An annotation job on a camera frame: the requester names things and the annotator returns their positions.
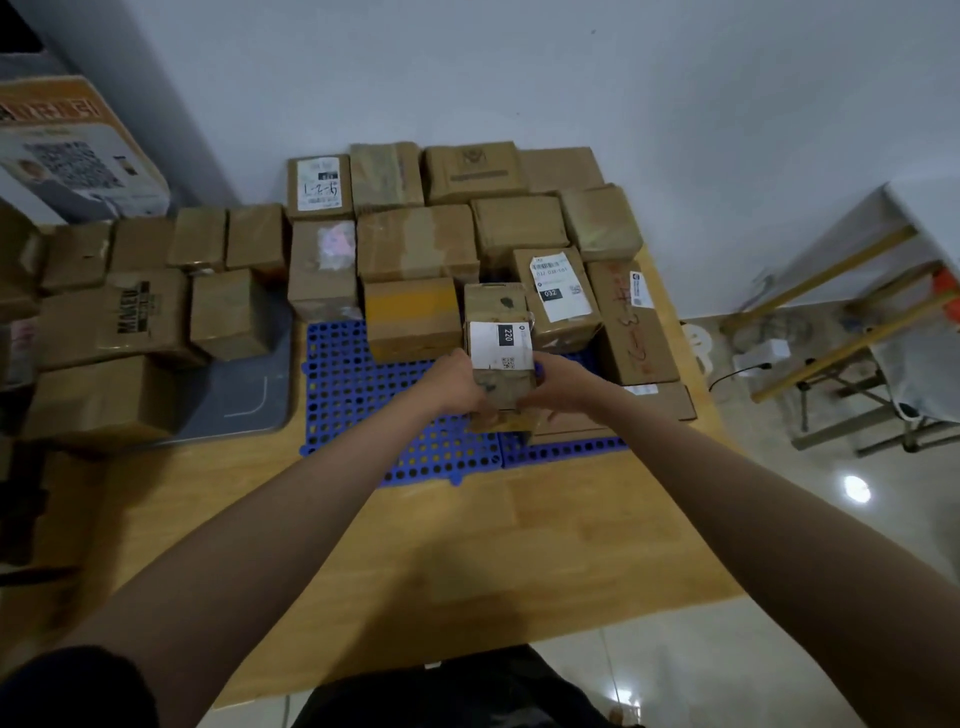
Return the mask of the pile of brown cardboard boxes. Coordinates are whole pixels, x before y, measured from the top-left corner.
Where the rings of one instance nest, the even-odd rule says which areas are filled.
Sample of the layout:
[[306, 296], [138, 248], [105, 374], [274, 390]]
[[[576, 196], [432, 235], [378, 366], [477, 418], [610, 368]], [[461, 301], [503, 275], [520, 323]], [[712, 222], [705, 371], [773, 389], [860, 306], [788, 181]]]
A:
[[45, 234], [0, 200], [0, 451], [107, 455], [173, 436], [175, 372], [270, 354], [268, 289], [289, 254], [278, 203]]
[[[289, 302], [312, 324], [366, 320], [381, 365], [465, 346], [469, 321], [526, 321], [533, 350], [598, 352], [601, 374], [679, 422], [697, 413], [637, 261], [622, 187], [589, 147], [410, 141], [288, 159]], [[529, 445], [614, 434], [537, 419]]]

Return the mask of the person's black sleeve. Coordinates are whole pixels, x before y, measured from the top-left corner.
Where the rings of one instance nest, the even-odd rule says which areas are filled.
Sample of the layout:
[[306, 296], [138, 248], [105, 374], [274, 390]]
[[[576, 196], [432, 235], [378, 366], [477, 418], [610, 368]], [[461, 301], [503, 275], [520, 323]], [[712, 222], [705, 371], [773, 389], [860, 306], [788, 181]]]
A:
[[0, 728], [160, 728], [135, 664], [98, 646], [27, 661], [0, 681]]

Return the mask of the white power adapter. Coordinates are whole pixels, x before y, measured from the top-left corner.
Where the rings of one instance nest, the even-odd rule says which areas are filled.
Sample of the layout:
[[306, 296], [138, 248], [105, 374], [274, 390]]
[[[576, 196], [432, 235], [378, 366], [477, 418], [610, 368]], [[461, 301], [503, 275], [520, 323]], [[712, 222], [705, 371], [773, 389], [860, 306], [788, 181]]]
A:
[[786, 339], [770, 338], [735, 354], [731, 359], [734, 374], [740, 378], [750, 378], [761, 371], [771, 370], [774, 365], [790, 357], [791, 349]]

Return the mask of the person's right hand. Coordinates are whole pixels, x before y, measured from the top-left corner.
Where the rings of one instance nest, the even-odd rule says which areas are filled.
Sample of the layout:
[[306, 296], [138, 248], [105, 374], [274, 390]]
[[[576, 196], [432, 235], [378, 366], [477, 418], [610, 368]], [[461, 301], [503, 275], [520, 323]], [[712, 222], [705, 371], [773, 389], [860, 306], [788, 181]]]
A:
[[618, 385], [591, 373], [579, 363], [557, 355], [557, 412], [581, 414], [601, 425], [630, 412], [639, 403]]

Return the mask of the person's left hand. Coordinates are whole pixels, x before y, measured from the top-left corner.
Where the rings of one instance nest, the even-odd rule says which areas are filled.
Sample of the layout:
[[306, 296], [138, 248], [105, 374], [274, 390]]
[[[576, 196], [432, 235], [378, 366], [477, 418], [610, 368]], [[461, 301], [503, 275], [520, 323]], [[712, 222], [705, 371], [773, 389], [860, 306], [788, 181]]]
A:
[[434, 361], [414, 384], [412, 392], [434, 416], [460, 416], [465, 413], [465, 360], [472, 359], [462, 347]]

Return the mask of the person's left forearm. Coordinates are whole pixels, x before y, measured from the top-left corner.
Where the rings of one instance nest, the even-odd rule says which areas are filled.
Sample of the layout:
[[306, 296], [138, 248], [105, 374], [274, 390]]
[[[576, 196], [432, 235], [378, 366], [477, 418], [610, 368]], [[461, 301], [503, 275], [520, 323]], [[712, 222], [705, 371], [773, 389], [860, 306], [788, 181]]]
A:
[[164, 551], [66, 638], [131, 661], [162, 728], [193, 728], [303, 593], [388, 467], [450, 408], [425, 377]]

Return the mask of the orange item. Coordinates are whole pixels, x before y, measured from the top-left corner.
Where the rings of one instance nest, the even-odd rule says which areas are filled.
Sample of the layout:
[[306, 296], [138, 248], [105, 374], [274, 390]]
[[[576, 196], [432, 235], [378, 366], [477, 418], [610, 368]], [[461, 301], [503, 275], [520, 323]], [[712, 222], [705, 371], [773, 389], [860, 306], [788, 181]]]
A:
[[944, 316], [958, 327], [960, 330], [960, 282], [947, 269], [942, 268], [932, 276], [932, 292], [937, 295], [946, 295], [947, 293], [956, 293], [957, 295], [947, 301], [942, 311]]

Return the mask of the large orange printed carton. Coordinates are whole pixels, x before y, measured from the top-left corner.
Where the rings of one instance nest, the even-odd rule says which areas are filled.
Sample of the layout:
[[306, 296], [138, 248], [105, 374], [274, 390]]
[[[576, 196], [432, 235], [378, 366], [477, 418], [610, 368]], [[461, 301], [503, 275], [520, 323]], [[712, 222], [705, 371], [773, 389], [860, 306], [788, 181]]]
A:
[[0, 168], [69, 224], [171, 206], [160, 170], [80, 75], [0, 79]]

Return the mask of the blue perforated plastic mat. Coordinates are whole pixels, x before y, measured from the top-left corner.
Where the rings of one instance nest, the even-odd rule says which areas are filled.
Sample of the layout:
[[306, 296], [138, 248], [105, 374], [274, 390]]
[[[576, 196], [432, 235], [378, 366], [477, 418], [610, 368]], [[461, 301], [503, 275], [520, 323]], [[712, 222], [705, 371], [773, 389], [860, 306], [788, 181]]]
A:
[[[379, 365], [372, 357], [365, 321], [310, 323], [301, 366], [306, 394], [305, 441], [312, 455], [344, 431], [386, 406], [430, 368], [429, 360]], [[384, 474], [381, 487], [428, 480], [458, 486], [467, 476], [621, 452], [614, 434], [576, 434], [570, 442], [529, 444], [521, 432], [474, 433], [466, 416], [435, 419]]]

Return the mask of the person's right forearm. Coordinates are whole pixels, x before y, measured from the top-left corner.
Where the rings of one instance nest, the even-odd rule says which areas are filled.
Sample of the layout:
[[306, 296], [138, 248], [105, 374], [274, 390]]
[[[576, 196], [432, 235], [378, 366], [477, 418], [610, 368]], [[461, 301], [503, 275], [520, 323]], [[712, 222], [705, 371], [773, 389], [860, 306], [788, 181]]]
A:
[[630, 447], [757, 606], [870, 728], [960, 728], [960, 587], [816, 494], [601, 382]]

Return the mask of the person's black shorts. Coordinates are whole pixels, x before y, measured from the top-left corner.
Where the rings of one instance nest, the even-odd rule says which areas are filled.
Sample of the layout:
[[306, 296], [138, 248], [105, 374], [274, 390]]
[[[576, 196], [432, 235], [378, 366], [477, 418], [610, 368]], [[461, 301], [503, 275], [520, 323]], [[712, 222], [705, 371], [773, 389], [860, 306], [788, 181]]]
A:
[[528, 644], [320, 685], [290, 728], [624, 728]]

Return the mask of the small white-labelled parcel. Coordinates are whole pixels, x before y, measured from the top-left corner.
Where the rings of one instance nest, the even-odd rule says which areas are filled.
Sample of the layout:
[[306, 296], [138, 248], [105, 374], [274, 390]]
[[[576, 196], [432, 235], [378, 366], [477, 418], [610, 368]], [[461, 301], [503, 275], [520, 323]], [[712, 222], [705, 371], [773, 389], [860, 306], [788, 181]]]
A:
[[466, 351], [489, 411], [470, 416], [474, 433], [533, 431], [537, 412], [521, 407], [537, 385], [528, 321], [468, 321]]

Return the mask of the white plastic bag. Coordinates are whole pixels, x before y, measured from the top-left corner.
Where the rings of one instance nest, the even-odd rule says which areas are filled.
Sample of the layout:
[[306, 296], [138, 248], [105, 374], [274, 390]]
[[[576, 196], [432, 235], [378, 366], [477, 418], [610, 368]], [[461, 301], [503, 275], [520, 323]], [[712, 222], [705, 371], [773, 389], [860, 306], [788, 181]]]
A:
[[898, 415], [960, 424], [960, 328], [917, 322], [869, 346]]

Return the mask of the white table with yellow frame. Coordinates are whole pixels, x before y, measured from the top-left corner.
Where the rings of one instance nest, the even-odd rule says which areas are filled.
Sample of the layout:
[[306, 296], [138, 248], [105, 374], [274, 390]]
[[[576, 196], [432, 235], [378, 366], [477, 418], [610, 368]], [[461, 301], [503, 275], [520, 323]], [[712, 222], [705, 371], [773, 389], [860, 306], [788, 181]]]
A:
[[[921, 244], [922, 261], [889, 273], [871, 289], [845, 304], [840, 322], [851, 325], [852, 329], [845, 343], [806, 359], [798, 370], [781, 375], [750, 395], [755, 403], [760, 404], [791, 391], [798, 392], [800, 432], [792, 439], [791, 445], [799, 452], [893, 422], [899, 423], [899, 434], [859, 447], [855, 451], [856, 457], [865, 458], [891, 450], [918, 455], [936, 448], [960, 445], [960, 423], [929, 418], [909, 421], [899, 415], [888, 394], [880, 366], [869, 348], [917, 323], [931, 319], [950, 321], [943, 306], [957, 294], [935, 295], [932, 277], [946, 268], [960, 283], [960, 176], [890, 181], [881, 188], [879, 200], [882, 212], [892, 221], [890, 230], [870, 242], [858, 244], [850, 254], [820, 266], [807, 279], [789, 285], [762, 303], [727, 316], [721, 324], [724, 334], [734, 337], [798, 298], [892, 254], [895, 249]], [[823, 383], [836, 385], [832, 392], [834, 400], [861, 397], [872, 402], [873, 407], [812, 431], [809, 395], [815, 386]]]

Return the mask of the grey tray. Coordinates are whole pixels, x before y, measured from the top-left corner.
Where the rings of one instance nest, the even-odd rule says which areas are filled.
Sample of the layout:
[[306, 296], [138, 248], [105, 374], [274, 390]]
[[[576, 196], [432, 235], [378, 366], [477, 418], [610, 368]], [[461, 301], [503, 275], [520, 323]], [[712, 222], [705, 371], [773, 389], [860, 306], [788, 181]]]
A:
[[268, 289], [270, 353], [174, 373], [174, 435], [154, 448], [280, 431], [292, 413], [295, 314], [282, 286]]

